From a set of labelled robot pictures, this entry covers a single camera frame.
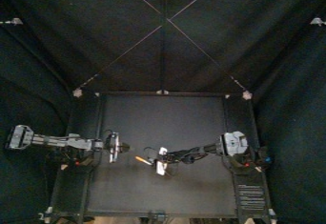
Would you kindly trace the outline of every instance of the black fabric wall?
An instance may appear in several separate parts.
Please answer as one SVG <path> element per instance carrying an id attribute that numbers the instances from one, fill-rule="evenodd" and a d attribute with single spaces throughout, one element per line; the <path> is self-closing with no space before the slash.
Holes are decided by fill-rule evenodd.
<path id="1" fill-rule="evenodd" d="M 4 143 L 17 124 L 37 133 L 62 135 L 71 98 L 58 76 L 44 65 L 49 57 L 37 41 L 21 27 L 13 28 L 14 35 L 10 28 L 0 28 L 0 223 L 37 223 L 50 186 L 44 180 L 46 152 L 5 152 Z"/>
<path id="2" fill-rule="evenodd" d="M 258 129 L 274 157 L 272 203 L 284 223 L 326 223 L 326 29 L 307 26 L 256 92 Z"/>

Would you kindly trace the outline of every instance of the metal frame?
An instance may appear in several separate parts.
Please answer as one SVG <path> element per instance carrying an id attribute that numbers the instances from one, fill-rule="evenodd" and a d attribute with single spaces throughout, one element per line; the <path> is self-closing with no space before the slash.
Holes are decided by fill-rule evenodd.
<path id="1" fill-rule="evenodd" d="M 184 97 L 220 97 L 221 94 L 220 93 L 188 93 L 188 92 L 172 92 L 169 95 L 157 95 L 155 92 L 107 92 L 105 94 L 111 94 L 111 95 L 128 95 L 128 96 L 184 96 Z M 242 94 L 232 94 L 231 97 L 232 98 L 238 98 L 242 99 L 240 97 Z M 224 108 L 224 130 L 225 132 L 231 129 L 229 123 L 231 123 L 231 107 L 229 107 L 229 101 L 225 98 L 225 95 L 223 94 L 223 108 Z M 254 138 L 255 141 L 258 140 L 258 131 L 256 131 L 256 126 L 255 126 L 255 118 L 254 118 L 254 111 L 252 111 L 252 103 L 250 101 L 244 101 L 243 103 L 246 105 L 246 108 L 248 110 L 248 115 L 250 115 L 250 121 L 252 122 L 252 132 L 255 133 Z M 100 96 L 97 98 L 96 101 L 96 124 L 97 124 L 97 128 L 96 128 L 96 136 L 99 136 L 99 132 L 100 132 L 100 123 L 101 123 L 101 111 L 103 111 L 103 96 Z M 79 211 L 76 213 L 65 213 L 65 212 L 60 212 L 56 213 L 54 216 L 73 216 L 76 218 L 77 224 L 83 224 L 83 218 L 84 216 L 129 216 L 129 217 L 151 217 L 152 214 L 148 213 L 139 213 L 139 214 L 121 214 L 121 213 L 101 213 L 101 212 L 88 212 L 87 211 L 87 198 L 88 198 L 88 188 L 89 188 L 89 183 L 91 183 L 91 179 L 92 179 L 92 172 L 93 172 L 93 168 L 89 169 L 84 169 L 84 174 L 85 174 L 85 178 L 84 178 L 84 185 L 83 185 L 83 194 L 81 194 L 81 199 L 79 200 L 80 203 L 80 208 Z M 238 173 L 231 173 L 231 177 L 232 177 L 232 187 L 234 187 L 234 197 L 235 197 L 235 202 L 236 202 L 236 213 L 235 215 L 216 215 L 216 218 L 238 218 L 239 219 L 239 223 L 244 223 L 248 217 L 254 217 L 254 218 L 260 218 L 266 221 L 270 220 L 270 216 L 268 216 L 268 209 L 270 209 L 270 196 L 268 196 L 268 190 L 267 190 L 267 184 L 266 184 L 266 176 L 264 173 L 260 174 L 260 178 L 259 178 L 259 185 L 263 188 L 263 197 L 266 200 L 266 205 L 264 205 L 264 210 L 262 212 L 255 212 L 255 214 L 250 214 L 243 212 L 242 210 L 242 206 L 240 206 L 240 198 L 239 198 L 239 189 L 238 189 L 238 185 L 240 184 L 240 180 L 243 180 L 243 175 L 238 175 Z M 57 173 L 57 179 L 56 179 L 56 184 L 54 184 L 54 191 L 53 191 L 53 196 L 52 196 L 52 201 L 50 201 L 50 205 L 54 206 L 56 205 L 56 197 L 60 191 L 60 187 L 62 185 L 62 174 L 61 171 L 58 170 Z M 196 218 L 211 218 L 213 216 L 189 216 L 189 215 L 172 215 L 168 214 L 168 217 L 196 217 Z"/>

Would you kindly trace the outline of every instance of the white object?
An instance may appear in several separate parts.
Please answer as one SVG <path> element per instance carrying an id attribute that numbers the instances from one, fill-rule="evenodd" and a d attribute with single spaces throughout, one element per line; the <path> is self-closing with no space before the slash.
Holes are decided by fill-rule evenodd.
<path id="1" fill-rule="evenodd" d="M 244 92 L 242 93 L 242 97 L 243 97 L 246 100 L 250 100 L 250 99 L 252 99 L 252 94 L 251 94 L 248 91 L 244 91 Z"/>
<path id="2" fill-rule="evenodd" d="M 311 21 L 311 25 L 318 25 L 320 27 L 322 24 L 326 25 L 326 22 L 323 22 L 319 17 L 315 17 Z"/>
<path id="3" fill-rule="evenodd" d="M 73 93 L 73 96 L 77 98 L 83 95 L 83 91 L 80 89 L 76 89 L 72 93 Z"/>
<path id="4" fill-rule="evenodd" d="M 244 153 L 248 148 L 248 142 L 242 132 L 232 132 L 224 134 L 225 147 L 229 156 L 236 153 Z"/>
<path id="5" fill-rule="evenodd" d="M 160 148 L 159 150 L 159 154 L 164 155 L 168 152 L 168 150 L 165 148 Z M 156 162 L 156 172 L 160 175 L 165 174 L 165 169 L 167 169 L 167 163 L 161 163 L 160 161 Z"/>

